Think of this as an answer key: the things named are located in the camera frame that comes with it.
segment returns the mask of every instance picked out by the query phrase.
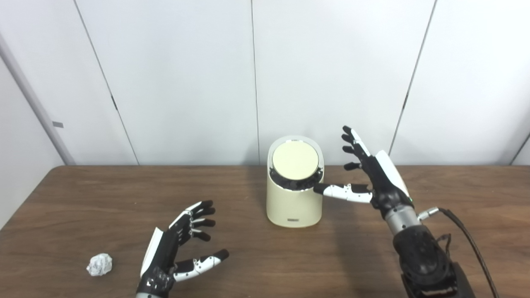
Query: robotic fingertip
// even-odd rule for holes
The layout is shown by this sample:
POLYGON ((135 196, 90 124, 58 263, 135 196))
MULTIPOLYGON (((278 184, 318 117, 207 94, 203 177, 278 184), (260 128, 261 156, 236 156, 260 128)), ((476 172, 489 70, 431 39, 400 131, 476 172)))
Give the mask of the robotic fingertip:
POLYGON ((313 191, 316 192, 317 194, 321 194, 323 195, 324 194, 324 190, 326 188, 329 187, 330 184, 326 184, 326 183, 317 183, 315 184, 315 186, 313 187, 313 191))
POLYGON ((213 254, 214 257, 218 258, 219 260, 223 261, 227 259, 230 256, 230 253, 226 249, 222 249, 216 253, 213 254))

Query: robotic hand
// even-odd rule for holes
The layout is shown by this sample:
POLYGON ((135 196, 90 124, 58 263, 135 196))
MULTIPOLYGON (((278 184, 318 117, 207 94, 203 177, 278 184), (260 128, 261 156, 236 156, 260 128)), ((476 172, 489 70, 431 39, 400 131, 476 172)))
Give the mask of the robotic hand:
POLYGON ((381 212, 394 235, 394 249, 400 256, 401 278, 409 298, 475 298, 461 267, 451 261, 448 251, 441 249, 421 222, 439 209, 432 208, 417 215, 407 187, 386 152, 371 155, 353 129, 344 126, 343 130, 346 134, 342 139, 349 145, 342 149, 360 161, 348 163, 344 169, 362 169, 373 189, 368 190, 367 185, 319 183, 314 191, 333 198, 371 203, 381 212))
POLYGON ((210 235, 196 228, 215 225, 213 220, 200 218, 215 213, 212 205, 211 200, 200 201, 186 208, 165 232, 155 228, 142 263, 136 298, 167 298, 175 282, 196 277, 228 258, 228 251, 223 249, 211 256, 174 263, 179 247, 191 238, 210 241, 210 235))

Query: white wall panel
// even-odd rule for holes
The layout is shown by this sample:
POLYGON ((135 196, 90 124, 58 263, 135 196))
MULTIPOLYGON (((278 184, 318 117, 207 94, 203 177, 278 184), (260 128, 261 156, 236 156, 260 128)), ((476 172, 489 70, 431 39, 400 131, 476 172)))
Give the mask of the white wall panel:
POLYGON ((434 1, 253 2, 260 157, 301 134, 350 161, 341 127, 390 148, 434 1))
POLYGON ((140 164, 258 162, 250 0, 77 3, 140 164))
POLYGON ((0 1, 0 36, 76 164, 136 164, 72 0, 0 1))
POLYGON ((0 59, 0 229, 63 161, 0 59))
POLYGON ((397 131, 400 164, 508 164, 530 127, 530 3, 439 1, 397 131))
POLYGON ((530 142, 527 141, 514 160, 514 165, 530 165, 530 142))

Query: brown wooden tabletop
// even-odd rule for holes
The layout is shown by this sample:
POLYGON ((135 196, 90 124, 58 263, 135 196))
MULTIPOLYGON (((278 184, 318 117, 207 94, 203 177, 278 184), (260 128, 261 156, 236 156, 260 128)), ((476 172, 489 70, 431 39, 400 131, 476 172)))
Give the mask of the brown wooden tabletop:
MULTIPOLYGON (((451 209, 477 242, 503 298, 530 297, 530 168, 399 166, 417 211, 451 209)), ((325 180, 368 181, 327 166, 325 180)), ((62 166, 53 169, 0 231, 1 297, 134 297, 156 226, 189 205, 214 200, 204 230, 177 259, 226 248, 230 257, 170 297, 406 297, 392 235, 370 205, 325 199, 320 222, 304 229, 270 223, 262 166, 62 166), (106 252, 113 269, 91 277, 90 258, 106 252)), ((471 247, 439 214, 435 236, 450 232, 477 297, 491 297, 471 247)))

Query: circular lid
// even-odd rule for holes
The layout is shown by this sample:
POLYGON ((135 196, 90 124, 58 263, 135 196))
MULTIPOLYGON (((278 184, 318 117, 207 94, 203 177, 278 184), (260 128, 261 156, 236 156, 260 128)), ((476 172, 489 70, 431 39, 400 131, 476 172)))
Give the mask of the circular lid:
POLYGON ((316 171, 319 155, 308 143, 290 141, 276 148, 272 154, 272 166, 287 179, 302 180, 316 171))

